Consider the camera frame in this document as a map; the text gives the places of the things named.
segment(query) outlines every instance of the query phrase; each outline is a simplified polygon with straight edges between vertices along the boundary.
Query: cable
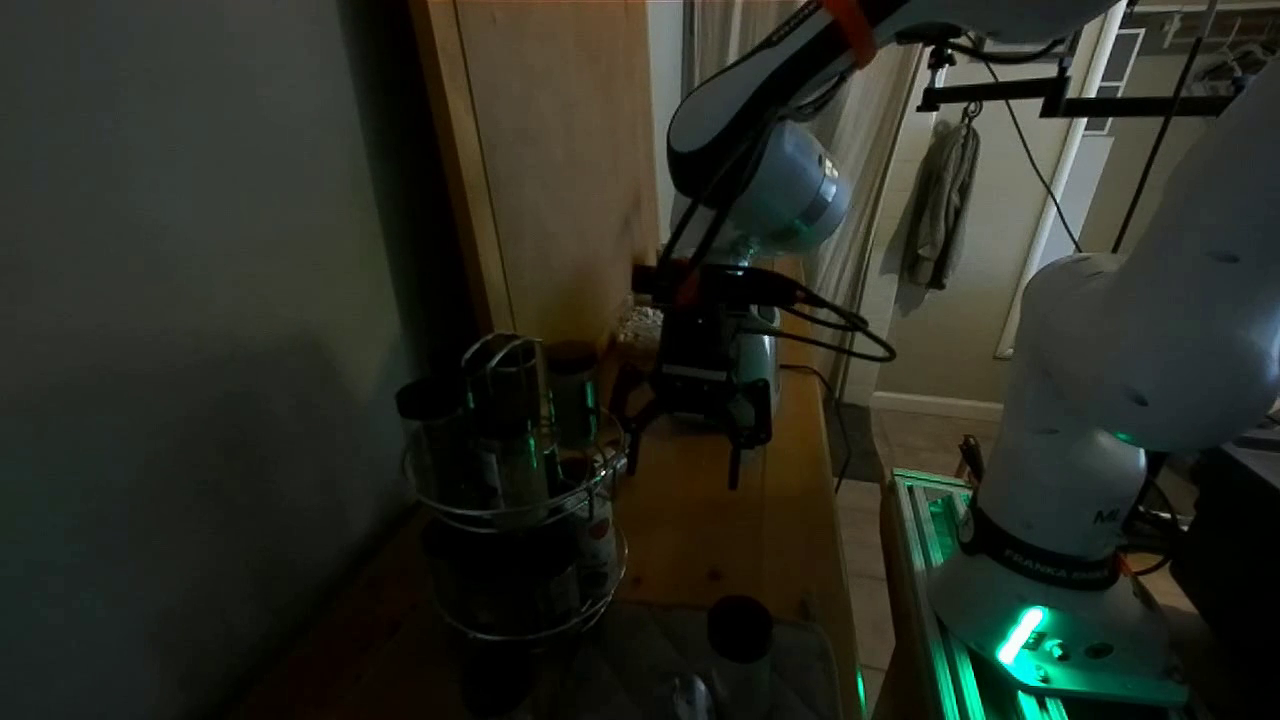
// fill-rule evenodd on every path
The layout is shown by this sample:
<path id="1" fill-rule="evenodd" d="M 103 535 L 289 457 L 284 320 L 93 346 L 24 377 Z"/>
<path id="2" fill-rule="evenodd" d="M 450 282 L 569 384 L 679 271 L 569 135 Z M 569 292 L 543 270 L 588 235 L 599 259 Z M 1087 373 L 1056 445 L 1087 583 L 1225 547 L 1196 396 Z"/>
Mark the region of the cable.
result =
<path id="1" fill-rule="evenodd" d="M 941 40 L 941 50 L 960 51 L 960 57 L 973 57 L 973 60 L 979 60 L 979 65 L 1037 65 L 1037 60 L 1052 57 L 1052 51 L 1065 50 L 1065 44 L 1067 44 L 1067 40 L 1060 37 L 1060 40 L 1052 40 L 1052 44 L 1043 44 L 1043 50 L 1031 50 L 1031 51 L 985 51 L 985 50 L 973 50 L 973 44 Z"/>
<path id="2" fill-rule="evenodd" d="M 1043 198 L 1052 200 L 1056 222 L 1065 225 L 1065 232 L 1067 232 L 1072 249 L 1075 249 L 1075 254 L 1084 254 L 1084 244 L 1081 244 L 1081 235 L 1075 235 L 1075 228 L 1072 228 L 1072 222 L 1067 222 L 1065 203 L 1056 200 L 1052 183 L 1043 179 L 1043 171 L 1041 171 L 1041 166 L 1037 166 L 1037 153 L 1031 153 L 1031 144 L 1028 144 L 1028 131 L 1024 131 L 1024 126 L 1016 121 L 1016 114 L 1012 114 L 1012 104 L 1009 104 L 1009 100 L 1003 100 L 1003 114 L 1009 114 L 1009 121 L 1012 121 L 1016 142 L 1024 144 L 1024 158 L 1028 158 L 1028 166 L 1031 166 L 1031 171 L 1037 171 L 1037 179 L 1041 179 Z"/>
<path id="3" fill-rule="evenodd" d="M 1152 153 L 1146 153 L 1146 161 L 1142 161 L 1142 171 L 1135 176 L 1129 214 L 1124 214 L 1120 232 L 1115 232 L 1115 241 L 1113 241 L 1113 257 L 1120 257 L 1124 235 L 1129 235 L 1129 225 L 1132 225 L 1132 218 L 1135 218 L 1135 209 L 1138 209 L 1138 200 L 1142 200 L 1142 194 L 1146 194 L 1156 158 L 1158 158 L 1164 135 L 1167 135 L 1167 126 L 1170 126 L 1170 118 L 1175 118 L 1175 108 L 1181 108 L 1181 100 L 1182 100 L 1189 75 L 1192 75 L 1192 67 L 1196 67 L 1196 57 L 1200 57 L 1200 50 L 1204 50 L 1204 37 L 1210 34 L 1210 21 L 1216 21 L 1216 0 L 1204 4 L 1200 37 L 1196 37 L 1196 44 L 1189 50 L 1189 60 L 1182 60 L 1182 67 L 1181 67 L 1181 75 L 1175 75 L 1175 84 L 1170 84 L 1170 104 L 1167 104 L 1167 114 L 1164 114 L 1164 121 L 1158 121 L 1158 131 L 1156 131 Z"/>
<path id="4" fill-rule="evenodd" d="M 739 338 L 774 338 L 774 341 L 822 350 L 822 354 L 836 354 L 836 355 L 855 355 L 855 361 L 869 361 L 869 364 L 890 364 L 895 361 L 895 350 L 875 334 L 858 334 L 858 338 L 872 341 L 880 350 L 880 355 L 855 354 L 855 350 L 843 350 L 843 346 L 828 346 L 828 341 L 815 341 L 815 338 L 796 338 L 796 334 L 779 334 L 779 327 L 753 327 L 753 323 L 742 323 Z"/>
<path id="5" fill-rule="evenodd" d="M 818 323 L 818 327 L 831 327 L 831 334 L 855 334 L 855 327 L 846 327 L 846 320 L 840 318 L 840 320 L 822 320 L 822 318 L 813 318 L 813 313 L 804 313 L 804 309 L 784 309 L 786 318 L 799 318 L 804 323 Z"/>
<path id="6" fill-rule="evenodd" d="M 675 244 L 679 244 L 682 228 L 693 225 L 694 209 L 699 209 L 699 203 L 694 203 L 694 200 L 686 200 L 686 209 L 679 214 L 679 222 L 675 222 L 675 228 L 672 228 L 672 235 L 669 235 L 664 254 L 655 257 L 655 270 L 669 270 L 669 265 L 672 265 Z"/>
<path id="7" fill-rule="evenodd" d="M 724 209 L 714 209 L 714 218 L 712 218 L 712 225 L 705 228 L 705 241 L 693 249 L 693 257 L 686 257 L 686 270 L 682 270 L 682 277 L 679 277 L 679 284 L 712 257 L 712 244 L 714 244 L 714 235 L 721 235 L 721 228 L 729 225 L 729 209 L 732 209 L 736 200 L 729 200 Z"/>
<path id="8" fill-rule="evenodd" d="M 1158 490 L 1158 481 L 1152 481 L 1152 490 L 1146 490 L 1146 493 L 1156 493 L 1156 497 L 1158 497 L 1158 504 L 1164 504 L 1164 514 L 1170 517 L 1170 529 L 1175 529 L 1175 508 L 1170 508 L 1167 493 Z"/>
<path id="9" fill-rule="evenodd" d="M 846 309 L 840 309 L 840 303 L 831 303 L 831 300 L 822 300 L 822 298 L 808 298 L 808 303 L 840 318 L 846 334 L 869 334 L 869 320 L 862 320 L 858 313 L 846 313 Z"/>
<path id="10" fill-rule="evenodd" d="M 831 364 L 831 402 L 840 406 L 843 396 L 836 396 L 836 388 L 843 388 L 843 377 L 846 377 L 846 354 L 852 354 L 852 341 L 855 341 L 855 334 L 840 334 L 836 338 L 836 346 L 843 350 L 840 355 L 836 355 L 836 364 Z M 843 457 L 843 465 L 840 465 L 840 478 L 836 478 L 836 493 L 843 490 L 843 478 L 852 478 L 846 473 L 846 465 L 852 465 L 852 440 L 846 440 L 846 457 Z"/>
<path id="11" fill-rule="evenodd" d="M 815 114 L 822 114 L 831 104 L 831 98 L 843 87 L 843 79 L 852 75 L 852 67 L 836 71 L 828 84 L 818 84 L 815 91 L 808 91 L 799 104 L 784 108 L 784 121 L 813 121 Z"/>
<path id="12" fill-rule="evenodd" d="M 831 379 L 813 368 L 813 364 L 774 364 L 779 373 L 799 373 L 799 377 L 815 377 L 822 384 L 822 406 L 828 406 L 828 417 L 836 417 L 840 423 L 840 437 L 843 437 L 843 452 L 840 452 L 840 465 L 836 465 L 836 493 L 840 493 L 840 481 L 846 478 L 846 465 L 852 465 L 852 428 L 846 428 L 846 417 L 840 414 L 840 402 L 836 402 L 836 388 Z"/>
<path id="13" fill-rule="evenodd" d="M 985 445 L 977 437 L 960 437 L 960 469 L 957 478 L 973 478 L 973 485 L 985 485 L 988 481 L 988 460 L 985 460 Z"/>
<path id="14" fill-rule="evenodd" d="M 1167 565 L 1167 554 L 1156 560 L 1156 565 L 1146 565 L 1146 569 L 1138 569 L 1138 573 L 1129 573 L 1129 575 L 1152 575 L 1152 573 L 1158 573 Z"/>

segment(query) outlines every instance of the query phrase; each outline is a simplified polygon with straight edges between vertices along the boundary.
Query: green led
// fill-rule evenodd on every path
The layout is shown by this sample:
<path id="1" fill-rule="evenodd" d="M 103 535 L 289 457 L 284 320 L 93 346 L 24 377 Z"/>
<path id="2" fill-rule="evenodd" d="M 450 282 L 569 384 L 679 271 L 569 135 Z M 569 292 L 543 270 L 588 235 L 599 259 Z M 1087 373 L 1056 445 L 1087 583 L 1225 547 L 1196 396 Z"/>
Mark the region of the green led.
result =
<path id="1" fill-rule="evenodd" d="M 1037 636 L 1037 629 L 1043 620 L 1048 620 L 1048 614 L 1041 605 L 1024 610 L 1016 615 L 1016 624 L 1009 629 L 1009 636 L 1001 640 L 997 659 L 1009 669 L 1028 648 L 1028 640 Z"/>
<path id="2" fill-rule="evenodd" d="M 869 708 L 869 680 L 862 680 L 862 671 L 852 671 L 852 696 L 855 696 L 855 708 Z"/>
<path id="3" fill-rule="evenodd" d="M 1113 432 L 1113 440 L 1138 447 L 1132 432 Z"/>
<path id="4" fill-rule="evenodd" d="M 1067 655 L 1067 644 L 1065 640 L 1043 640 L 1043 648 L 1041 648 L 1048 659 L 1065 659 Z"/>

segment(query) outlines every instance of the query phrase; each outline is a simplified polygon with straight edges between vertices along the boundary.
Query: wooden counter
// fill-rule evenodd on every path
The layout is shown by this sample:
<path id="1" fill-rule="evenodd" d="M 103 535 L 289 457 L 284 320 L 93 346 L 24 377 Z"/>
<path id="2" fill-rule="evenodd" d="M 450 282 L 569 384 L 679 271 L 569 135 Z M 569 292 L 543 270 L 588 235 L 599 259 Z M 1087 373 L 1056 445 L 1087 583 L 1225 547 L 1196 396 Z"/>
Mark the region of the wooden counter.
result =
<path id="1" fill-rule="evenodd" d="M 622 600 L 705 610 L 724 591 L 753 591 L 779 620 L 815 620 L 831 636 L 840 675 L 852 680 L 855 644 L 815 379 L 784 377 L 774 440 L 746 452 L 736 493 L 721 437 L 655 423 L 616 514 L 632 547 Z M 463 716 L 418 529 L 422 514 L 410 514 L 231 716 Z"/>

